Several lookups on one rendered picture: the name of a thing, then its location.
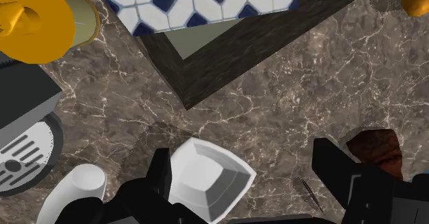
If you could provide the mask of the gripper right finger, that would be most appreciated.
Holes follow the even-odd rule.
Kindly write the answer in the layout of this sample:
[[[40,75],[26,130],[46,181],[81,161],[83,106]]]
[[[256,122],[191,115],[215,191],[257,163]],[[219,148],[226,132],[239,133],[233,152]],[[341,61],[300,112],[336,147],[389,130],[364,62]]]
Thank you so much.
[[[346,210],[342,224],[429,224],[429,173],[398,180],[354,162],[327,138],[313,141],[311,167]]]

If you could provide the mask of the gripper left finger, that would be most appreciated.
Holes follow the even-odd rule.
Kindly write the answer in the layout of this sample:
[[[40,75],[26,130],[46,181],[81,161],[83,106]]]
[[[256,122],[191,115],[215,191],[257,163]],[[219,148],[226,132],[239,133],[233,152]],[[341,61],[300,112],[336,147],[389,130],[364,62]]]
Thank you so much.
[[[181,203],[168,201],[172,183],[168,148],[158,148],[145,177],[123,183],[104,203],[85,197],[67,204],[55,224],[112,224],[131,217],[138,224],[208,224]]]

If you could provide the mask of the brown rounded object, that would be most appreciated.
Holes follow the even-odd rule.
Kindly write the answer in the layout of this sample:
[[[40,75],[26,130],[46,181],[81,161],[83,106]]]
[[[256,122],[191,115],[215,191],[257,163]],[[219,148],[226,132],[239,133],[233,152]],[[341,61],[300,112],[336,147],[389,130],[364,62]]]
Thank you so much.
[[[402,151],[394,130],[361,131],[351,138],[346,145],[362,163],[376,165],[396,179],[403,179]]]

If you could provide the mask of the thin dark stick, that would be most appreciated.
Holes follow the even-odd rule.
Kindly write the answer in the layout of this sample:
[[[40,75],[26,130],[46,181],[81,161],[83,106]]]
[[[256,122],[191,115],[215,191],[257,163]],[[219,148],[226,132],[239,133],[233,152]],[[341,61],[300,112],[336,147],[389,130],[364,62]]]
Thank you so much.
[[[308,186],[307,182],[302,178],[300,180],[301,180],[302,184],[304,185],[306,191],[308,191],[309,196],[312,198],[313,202],[318,206],[319,210],[325,215],[325,213],[323,212],[323,209],[321,208],[316,196],[312,192],[311,188]]]

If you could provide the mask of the white square bowl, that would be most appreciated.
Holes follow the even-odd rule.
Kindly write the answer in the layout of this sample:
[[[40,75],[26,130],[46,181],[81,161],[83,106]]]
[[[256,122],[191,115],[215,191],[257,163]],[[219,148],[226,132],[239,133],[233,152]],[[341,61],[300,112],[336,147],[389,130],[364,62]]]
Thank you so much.
[[[181,203],[208,224],[217,224],[251,188],[256,172],[234,153],[195,137],[171,156],[168,201]]]

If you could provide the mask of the white cylindrical cup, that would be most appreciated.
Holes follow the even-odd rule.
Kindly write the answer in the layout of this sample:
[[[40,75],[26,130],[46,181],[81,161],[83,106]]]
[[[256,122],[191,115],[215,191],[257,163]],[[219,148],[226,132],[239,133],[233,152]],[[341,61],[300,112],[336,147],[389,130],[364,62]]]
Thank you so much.
[[[54,224],[62,209],[72,201],[86,197],[103,199],[107,177],[103,169],[93,164],[76,166],[45,198],[36,224]]]

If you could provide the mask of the black and grey coffee machine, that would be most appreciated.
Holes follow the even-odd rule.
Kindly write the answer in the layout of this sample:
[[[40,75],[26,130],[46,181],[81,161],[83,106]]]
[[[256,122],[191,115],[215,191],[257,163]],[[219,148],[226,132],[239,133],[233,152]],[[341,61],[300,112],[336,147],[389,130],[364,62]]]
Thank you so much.
[[[0,197],[32,188],[58,161],[64,136],[54,109],[61,93],[39,65],[0,52]]]

